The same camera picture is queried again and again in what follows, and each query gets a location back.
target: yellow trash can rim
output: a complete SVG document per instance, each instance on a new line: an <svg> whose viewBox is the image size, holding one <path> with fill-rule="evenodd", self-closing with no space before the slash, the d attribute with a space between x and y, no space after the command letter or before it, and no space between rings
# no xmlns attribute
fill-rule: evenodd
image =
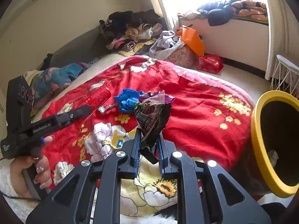
<svg viewBox="0 0 299 224"><path fill-rule="evenodd" d="M251 118L252 146L259 170L270 190L281 198L287 198L297 192L299 183L296 186L288 186L278 177L271 165L262 136L261 111L267 103L272 101L288 103L299 111L299 100L283 91L268 91L257 101Z"/></svg>

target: human hand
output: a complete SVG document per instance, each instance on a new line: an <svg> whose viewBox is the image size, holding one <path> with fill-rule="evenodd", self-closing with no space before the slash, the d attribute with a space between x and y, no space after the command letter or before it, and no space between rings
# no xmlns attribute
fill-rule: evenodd
<svg viewBox="0 0 299 224"><path fill-rule="evenodd" d="M53 139L53 136L45 137L45 145L51 143ZM25 198L32 198L32 196L23 177L22 170L30 168L33 163L34 158L32 156L19 156L16 157L10 165L11 184L18 195ZM39 187L41 189L49 187L52 184L49 161L46 156L43 156L42 159L37 162L36 172L37 175L33 182L35 184L40 184Z"/></svg>

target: blue crumpled plastic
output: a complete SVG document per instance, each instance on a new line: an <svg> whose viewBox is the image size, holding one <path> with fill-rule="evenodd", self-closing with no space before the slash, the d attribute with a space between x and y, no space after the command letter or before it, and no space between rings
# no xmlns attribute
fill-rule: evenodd
<svg viewBox="0 0 299 224"><path fill-rule="evenodd" d="M118 102L118 109L121 113L133 113L135 103L139 103L138 97L144 92L135 91L133 89L123 89L119 96L113 97Z"/></svg>

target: orange bag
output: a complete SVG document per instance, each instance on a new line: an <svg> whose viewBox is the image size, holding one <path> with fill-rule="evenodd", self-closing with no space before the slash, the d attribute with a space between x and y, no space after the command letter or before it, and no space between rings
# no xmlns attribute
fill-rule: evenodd
<svg viewBox="0 0 299 224"><path fill-rule="evenodd" d="M197 34L197 31L189 27L180 27L175 33L181 35L181 41L190 47L191 50L198 56L204 56L204 44Z"/></svg>

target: trash can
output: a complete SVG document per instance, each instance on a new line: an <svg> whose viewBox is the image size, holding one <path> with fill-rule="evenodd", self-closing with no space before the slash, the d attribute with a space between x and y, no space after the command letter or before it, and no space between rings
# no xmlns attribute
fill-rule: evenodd
<svg viewBox="0 0 299 224"><path fill-rule="evenodd" d="M283 91L268 91L251 118L251 142L231 175L251 195L273 192L281 198L299 187L299 101ZM278 155L273 167L268 152Z"/></svg>

